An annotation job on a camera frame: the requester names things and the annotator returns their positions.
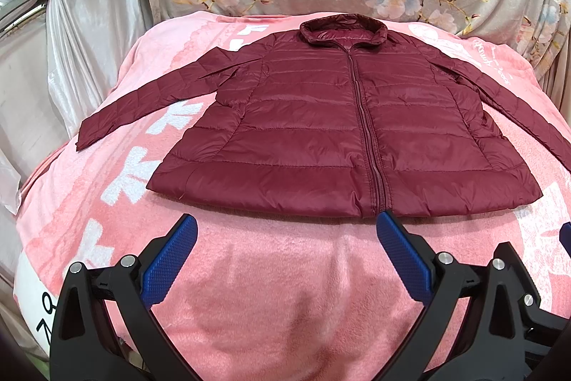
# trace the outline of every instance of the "quilted jacket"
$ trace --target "quilted jacket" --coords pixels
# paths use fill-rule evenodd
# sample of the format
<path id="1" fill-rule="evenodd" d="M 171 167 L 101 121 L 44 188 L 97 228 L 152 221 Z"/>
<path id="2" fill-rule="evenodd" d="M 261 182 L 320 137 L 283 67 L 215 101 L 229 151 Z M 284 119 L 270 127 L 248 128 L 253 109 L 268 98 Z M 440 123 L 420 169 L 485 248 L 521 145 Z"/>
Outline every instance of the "quilted jacket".
<path id="1" fill-rule="evenodd" d="M 307 216 L 467 215 L 541 197 L 481 102 L 571 168 L 571 145 L 473 65 L 362 15 L 213 48 L 85 119 L 77 150 L 178 100 L 216 101 L 147 188 L 181 201 Z"/>

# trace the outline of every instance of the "jacket collar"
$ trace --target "jacket collar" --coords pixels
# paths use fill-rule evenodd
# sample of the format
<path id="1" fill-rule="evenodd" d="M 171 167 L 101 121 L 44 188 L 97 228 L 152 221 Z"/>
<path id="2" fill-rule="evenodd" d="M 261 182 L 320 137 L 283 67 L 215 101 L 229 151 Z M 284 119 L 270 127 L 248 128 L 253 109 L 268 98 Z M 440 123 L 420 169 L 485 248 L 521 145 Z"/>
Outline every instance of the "jacket collar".
<path id="1" fill-rule="evenodd" d="M 386 40 L 387 27 L 376 19 L 361 14 L 340 14 L 308 20 L 299 27 L 302 36 L 312 44 L 325 42 L 380 45 Z"/>

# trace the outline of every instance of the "jacket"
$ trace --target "jacket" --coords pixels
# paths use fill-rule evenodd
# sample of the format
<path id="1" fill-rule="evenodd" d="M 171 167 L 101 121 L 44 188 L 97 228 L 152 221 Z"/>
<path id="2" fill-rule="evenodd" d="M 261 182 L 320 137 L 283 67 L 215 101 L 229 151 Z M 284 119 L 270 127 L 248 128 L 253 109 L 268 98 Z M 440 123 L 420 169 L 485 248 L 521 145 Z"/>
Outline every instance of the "jacket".
<path id="1" fill-rule="evenodd" d="M 238 52 L 215 47 L 82 122 L 77 150 L 178 100 L 215 102 L 149 190 L 277 214 L 467 215 L 541 197 L 495 108 L 568 170 L 571 145 L 473 65 L 362 15 L 310 20 Z"/>

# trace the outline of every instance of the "fleece blanket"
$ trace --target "fleece blanket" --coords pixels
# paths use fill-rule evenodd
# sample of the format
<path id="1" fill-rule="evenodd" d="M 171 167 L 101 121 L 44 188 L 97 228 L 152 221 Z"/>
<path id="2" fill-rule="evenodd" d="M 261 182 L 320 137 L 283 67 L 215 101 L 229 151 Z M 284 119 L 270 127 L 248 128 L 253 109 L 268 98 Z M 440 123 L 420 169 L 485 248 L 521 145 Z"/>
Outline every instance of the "fleece blanket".
<path id="1" fill-rule="evenodd" d="M 237 50 L 323 15 L 331 14 L 229 18 L 196 12 L 165 21 L 134 45 L 104 105 L 214 46 Z M 422 23 L 387 25 L 471 62 L 571 139 L 529 63 L 509 47 L 460 40 Z M 55 300 L 73 261 L 88 267 L 114 264 L 124 254 L 138 254 L 182 213 L 190 213 L 198 221 L 198 241 L 153 312 L 201 377 L 368 381 L 421 311 L 379 244 L 374 221 L 221 211 L 145 189 L 161 159 L 213 99 L 177 102 L 81 153 L 72 139 L 27 186 L 17 226 L 30 265 Z M 571 176 L 537 141 L 487 111 L 522 154 L 543 197 L 514 211 L 403 219 L 404 224 L 436 251 L 451 252 L 464 263 L 487 264 L 498 243 L 511 241 L 539 288 L 541 307 L 568 317 L 571 259 L 557 233 L 570 219 Z M 129 341 L 116 308 L 110 308 L 117 333 Z M 432 365 L 444 360 L 463 308 L 458 306 Z"/>

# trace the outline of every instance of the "jacket zipper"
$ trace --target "jacket zipper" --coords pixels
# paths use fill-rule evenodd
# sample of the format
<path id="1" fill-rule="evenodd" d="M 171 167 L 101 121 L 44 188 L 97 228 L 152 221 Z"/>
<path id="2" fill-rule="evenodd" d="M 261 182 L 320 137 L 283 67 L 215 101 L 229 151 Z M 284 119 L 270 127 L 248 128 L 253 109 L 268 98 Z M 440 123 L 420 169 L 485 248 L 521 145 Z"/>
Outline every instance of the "jacket zipper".
<path id="1" fill-rule="evenodd" d="M 379 208 L 375 214 L 379 214 L 385 210 L 386 199 L 383 185 L 383 177 L 381 175 L 381 170 L 377 165 L 377 160 L 375 158 L 375 151 L 373 150 L 373 136 L 372 131 L 369 127 L 367 116 L 365 114 L 365 108 L 363 103 L 363 92 L 361 89 L 361 82 L 357 78 L 357 72 L 355 71 L 355 63 L 353 62 L 353 57 L 350 52 L 345 48 L 342 48 L 347 53 L 347 58 L 349 59 L 349 69 L 351 71 L 351 77 L 353 78 L 353 83 L 355 84 L 355 91 L 357 94 L 357 104 L 359 107 L 359 119 L 363 126 L 365 132 L 365 151 L 367 153 L 367 159 L 369 161 L 370 171 L 373 173 L 373 178 L 375 179 L 374 191 L 375 191 L 375 206 Z"/>

